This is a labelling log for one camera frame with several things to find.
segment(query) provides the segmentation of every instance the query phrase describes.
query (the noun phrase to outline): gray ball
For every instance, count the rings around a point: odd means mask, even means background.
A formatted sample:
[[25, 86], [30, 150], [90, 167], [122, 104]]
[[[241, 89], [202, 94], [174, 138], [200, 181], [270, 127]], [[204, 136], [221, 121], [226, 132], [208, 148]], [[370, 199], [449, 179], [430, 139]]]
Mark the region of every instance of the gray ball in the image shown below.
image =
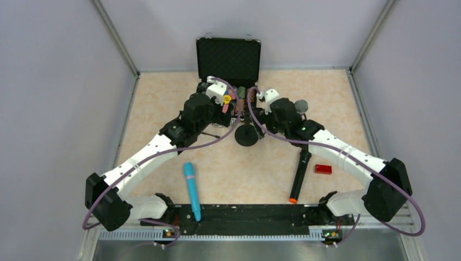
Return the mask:
[[297, 100], [295, 102], [295, 108], [299, 114], [304, 114], [307, 112], [307, 109], [309, 109], [309, 105], [305, 100]]

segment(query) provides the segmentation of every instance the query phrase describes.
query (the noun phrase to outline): green object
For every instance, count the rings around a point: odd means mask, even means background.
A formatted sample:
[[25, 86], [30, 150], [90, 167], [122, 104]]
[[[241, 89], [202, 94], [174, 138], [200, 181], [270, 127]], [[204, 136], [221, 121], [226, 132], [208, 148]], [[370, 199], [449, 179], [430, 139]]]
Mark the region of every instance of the green object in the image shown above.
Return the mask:
[[240, 99], [245, 99], [246, 96], [246, 88], [243, 86], [240, 86], [237, 89], [237, 95], [239, 96]]

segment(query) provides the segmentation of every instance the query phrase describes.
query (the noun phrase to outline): case lid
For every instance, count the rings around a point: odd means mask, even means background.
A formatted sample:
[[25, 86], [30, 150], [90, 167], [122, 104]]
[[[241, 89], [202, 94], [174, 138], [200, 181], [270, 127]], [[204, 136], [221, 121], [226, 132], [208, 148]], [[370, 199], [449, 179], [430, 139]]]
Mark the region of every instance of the case lid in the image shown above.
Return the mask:
[[198, 76], [219, 77], [232, 86], [254, 86], [259, 78], [261, 41], [230, 38], [197, 39]]

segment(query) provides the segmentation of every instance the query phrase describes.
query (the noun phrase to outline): gray floor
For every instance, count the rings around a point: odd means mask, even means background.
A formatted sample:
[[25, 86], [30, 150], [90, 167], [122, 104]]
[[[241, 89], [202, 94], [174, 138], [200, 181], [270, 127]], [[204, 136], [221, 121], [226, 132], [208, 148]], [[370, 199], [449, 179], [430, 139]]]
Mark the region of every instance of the gray floor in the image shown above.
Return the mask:
[[162, 250], [145, 245], [125, 254], [139, 241], [98, 242], [94, 261], [292, 261], [292, 260], [407, 260], [400, 236], [390, 230], [356, 230], [338, 248], [308, 246], [309, 242], [185, 241]]

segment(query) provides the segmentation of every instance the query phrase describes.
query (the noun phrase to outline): blue tube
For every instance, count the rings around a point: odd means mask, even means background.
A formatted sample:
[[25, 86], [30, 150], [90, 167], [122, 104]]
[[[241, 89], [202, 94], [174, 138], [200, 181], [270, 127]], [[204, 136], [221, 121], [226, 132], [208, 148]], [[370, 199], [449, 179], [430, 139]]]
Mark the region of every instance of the blue tube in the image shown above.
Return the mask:
[[198, 201], [198, 191], [195, 183], [195, 170], [191, 162], [186, 162], [184, 164], [184, 176], [188, 184], [192, 212], [194, 213], [195, 220], [200, 221], [200, 219], [202, 219], [202, 214], [200, 212], [200, 201]]

